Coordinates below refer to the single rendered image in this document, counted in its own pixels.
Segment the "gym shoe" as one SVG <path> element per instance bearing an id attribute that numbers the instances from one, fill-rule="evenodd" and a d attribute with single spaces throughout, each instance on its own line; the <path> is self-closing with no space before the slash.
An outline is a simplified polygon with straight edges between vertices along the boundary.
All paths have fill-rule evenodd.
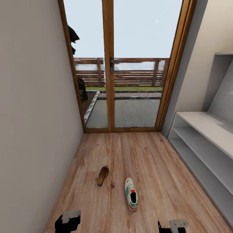
<path id="1" fill-rule="evenodd" d="M 125 193 L 130 211 L 136 212 L 138 209 L 138 196 L 131 178 L 127 178 L 125 181 Z"/>

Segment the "sandal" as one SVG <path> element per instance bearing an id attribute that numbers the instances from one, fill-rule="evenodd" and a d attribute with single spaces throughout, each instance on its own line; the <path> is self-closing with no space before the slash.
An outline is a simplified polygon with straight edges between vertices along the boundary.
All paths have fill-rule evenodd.
<path id="1" fill-rule="evenodd" d="M 100 187 L 102 186 L 104 179 L 108 176 L 108 173 L 109 173 L 109 168 L 108 168 L 108 166 L 105 165 L 101 169 L 101 172 L 99 173 L 99 179 L 97 181 L 98 186 L 100 186 Z"/>

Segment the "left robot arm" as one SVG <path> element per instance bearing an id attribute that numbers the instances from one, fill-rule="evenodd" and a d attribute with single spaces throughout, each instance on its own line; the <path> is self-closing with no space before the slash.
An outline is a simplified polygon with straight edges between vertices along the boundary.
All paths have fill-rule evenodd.
<path id="1" fill-rule="evenodd" d="M 77 230 L 81 220 L 81 210 L 66 211 L 55 222 L 55 233 L 71 233 Z"/>

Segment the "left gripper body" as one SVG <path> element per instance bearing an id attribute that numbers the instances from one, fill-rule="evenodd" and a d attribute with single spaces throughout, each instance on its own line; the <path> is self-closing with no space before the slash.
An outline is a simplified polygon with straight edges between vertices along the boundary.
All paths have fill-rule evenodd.
<path id="1" fill-rule="evenodd" d="M 56 223 L 55 233 L 59 233 L 62 230 L 67 230 L 68 233 L 71 233 L 71 231 L 77 230 L 77 223 L 78 217 L 72 217 L 70 218 L 69 222 L 66 224 L 63 224 L 63 220 L 58 220 Z"/>

